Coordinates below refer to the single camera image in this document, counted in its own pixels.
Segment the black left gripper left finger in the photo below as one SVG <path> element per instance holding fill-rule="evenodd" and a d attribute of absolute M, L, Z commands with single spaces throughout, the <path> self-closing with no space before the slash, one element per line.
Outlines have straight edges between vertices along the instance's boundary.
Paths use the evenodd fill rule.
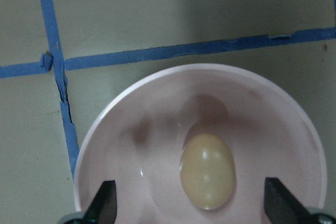
<path fill-rule="evenodd" d="M 115 223 L 117 188 L 114 180 L 104 181 L 85 212 L 82 223 Z"/>

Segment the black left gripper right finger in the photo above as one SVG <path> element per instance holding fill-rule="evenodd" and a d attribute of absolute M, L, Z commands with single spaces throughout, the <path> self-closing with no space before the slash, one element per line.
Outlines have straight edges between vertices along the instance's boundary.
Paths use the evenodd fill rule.
<path fill-rule="evenodd" d="M 264 212 L 270 223 L 312 223 L 310 212 L 276 177 L 266 177 Z"/>

